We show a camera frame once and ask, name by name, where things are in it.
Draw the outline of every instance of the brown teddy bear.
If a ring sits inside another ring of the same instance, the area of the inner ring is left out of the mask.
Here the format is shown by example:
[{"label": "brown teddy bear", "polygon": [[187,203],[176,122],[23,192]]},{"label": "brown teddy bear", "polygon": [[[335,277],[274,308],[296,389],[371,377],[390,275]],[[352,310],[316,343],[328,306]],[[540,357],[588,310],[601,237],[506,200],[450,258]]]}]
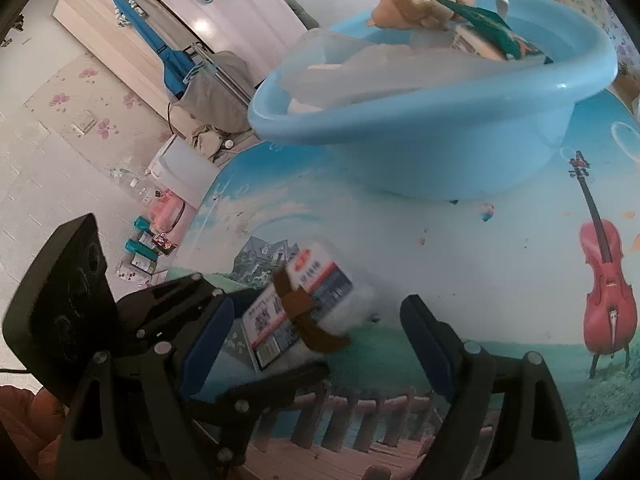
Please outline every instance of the brown teddy bear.
[{"label": "brown teddy bear", "polygon": [[[476,0],[449,0],[475,6]],[[371,25],[379,28],[441,28],[447,30],[454,12],[435,0],[380,0],[371,13]]]}]

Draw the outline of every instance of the wooden dock illustration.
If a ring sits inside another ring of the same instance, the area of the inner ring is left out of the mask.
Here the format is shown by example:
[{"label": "wooden dock illustration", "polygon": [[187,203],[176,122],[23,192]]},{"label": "wooden dock illustration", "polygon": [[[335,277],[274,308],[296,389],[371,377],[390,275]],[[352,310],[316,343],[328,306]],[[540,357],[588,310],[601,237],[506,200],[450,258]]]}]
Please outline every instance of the wooden dock illustration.
[{"label": "wooden dock illustration", "polygon": [[[290,438],[272,438],[278,412],[265,413],[247,449],[239,473],[244,480],[408,480],[429,450],[442,425],[432,396],[409,389],[392,399],[359,399],[329,394],[321,383],[313,393],[297,396],[282,411],[300,414]],[[321,444],[314,443],[324,412],[331,419]],[[498,410],[485,418],[478,446],[464,479],[480,475],[494,436]],[[352,422],[362,420],[352,447],[344,445]],[[375,440],[386,421],[384,437]]]}]

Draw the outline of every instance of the white tile floor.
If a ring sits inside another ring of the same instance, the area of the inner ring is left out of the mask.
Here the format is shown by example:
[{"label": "white tile floor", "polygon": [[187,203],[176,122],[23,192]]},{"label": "white tile floor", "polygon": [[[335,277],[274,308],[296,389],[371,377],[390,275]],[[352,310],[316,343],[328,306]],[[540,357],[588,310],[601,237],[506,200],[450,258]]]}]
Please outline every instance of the white tile floor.
[{"label": "white tile floor", "polygon": [[[140,206],[22,104],[63,66],[85,53],[51,16],[55,0],[31,0],[24,31],[0,48],[0,319],[34,256],[54,229],[93,212],[116,298],[132,291],[114,275]],[[22,368],[0,338],[0,368]],[[30,375],[0,373],[0,385],[37,391]]]}]

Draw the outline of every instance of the house illustration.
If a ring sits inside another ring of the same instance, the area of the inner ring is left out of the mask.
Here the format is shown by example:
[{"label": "house illustration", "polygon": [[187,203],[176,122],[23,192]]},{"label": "house illustration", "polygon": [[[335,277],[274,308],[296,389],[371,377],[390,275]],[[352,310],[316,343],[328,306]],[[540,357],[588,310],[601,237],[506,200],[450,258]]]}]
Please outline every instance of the house illustration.
[{"label": "house illustration", "polygon": [[287,240],[270,244],[251,236],[234,258],[230,278],[249,286],[265,286],[271,273],[284,265],[296,254],[298,245],[289,245]]}]

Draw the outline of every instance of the red cello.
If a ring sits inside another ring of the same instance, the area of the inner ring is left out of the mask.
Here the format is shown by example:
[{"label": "red cello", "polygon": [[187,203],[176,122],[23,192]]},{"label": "red cello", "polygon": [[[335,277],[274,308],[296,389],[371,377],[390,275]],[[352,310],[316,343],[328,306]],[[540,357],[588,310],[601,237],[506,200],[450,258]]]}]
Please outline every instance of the red cello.
[{"label": "red cello", "polygon": [[580,245],[586,263],[593,268],[593,290],[587,294],[587,308],[584,311],[584,344],[593,353],[589,377],[596,373],[598,358],[624,349],[625,368],[631,359],[629,342],[636,333],[638,311],[631,285],[622,275],[622,243],[620,234],[609,220],[600,219],[593,196],[585,182],[589,176],[589,163],[581,152],[569,163],[569,172],[578,179],[591,213],[591,221],[580,227]]}]

